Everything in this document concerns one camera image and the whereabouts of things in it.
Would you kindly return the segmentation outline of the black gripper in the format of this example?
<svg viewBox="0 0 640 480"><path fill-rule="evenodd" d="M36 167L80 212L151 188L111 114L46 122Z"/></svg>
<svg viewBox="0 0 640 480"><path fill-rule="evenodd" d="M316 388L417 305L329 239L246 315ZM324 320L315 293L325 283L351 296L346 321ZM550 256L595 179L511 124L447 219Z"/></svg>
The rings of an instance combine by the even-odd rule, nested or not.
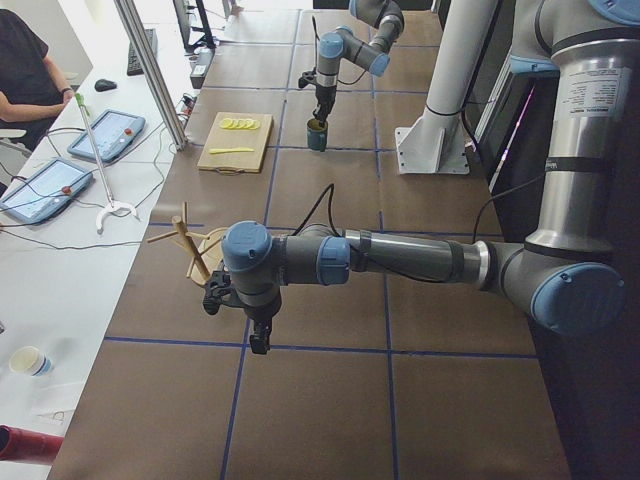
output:
<svg viewBox="0 0 640 480"><path fill-rule="evenodd" d="M319 122L326 122L335 104L336 86L323 86L316 83L315 97L317 105L313 111L313 116Z"/></svg>
<svg viewBox="0 0 640 480"><path fill-rule="evenodd" d="M270 335L273 317L281 308L281 299L274 298L268 304L246 307L247 317L253 322L249 344L253 354L265 355L270 350Z"/></svg>

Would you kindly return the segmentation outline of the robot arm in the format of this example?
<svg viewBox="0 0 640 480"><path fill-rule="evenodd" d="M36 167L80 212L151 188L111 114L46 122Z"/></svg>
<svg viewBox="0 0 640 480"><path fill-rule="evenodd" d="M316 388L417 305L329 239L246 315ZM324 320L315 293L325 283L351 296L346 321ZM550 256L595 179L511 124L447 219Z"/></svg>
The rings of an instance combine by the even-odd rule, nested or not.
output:
<svg viewBox="0 0 640 480"><path fill-rule="evenodd" d="M393 129L413 121L425 100L442 36L439 18L409 11L378 80L343 71L329 149L304 148L303 113L312 97L265 93L281 106L265 174L227 179L216 226L265 222L274 234L301 222L334 223L429 240L496 240L501 234L481 167L467 175L402 174ZM524 359L536 357L524 315L470 285L418 282L397 273L354 273L336 286L282 291L272 350L354 355Z"/></svg>
<svg viewBox="0 0 640 480"><path fill-rule="evenodd" d="M374 76L382 76L390 63L389 52L404 30L404 16L395 1L350 1L349 11L357 20L377 30L366 43L349 27L341 26L323 34L318 43L313 70L301 77L316 89L317 106L313 116L321 124L335 103L340 63L347 60Z"/></svg>

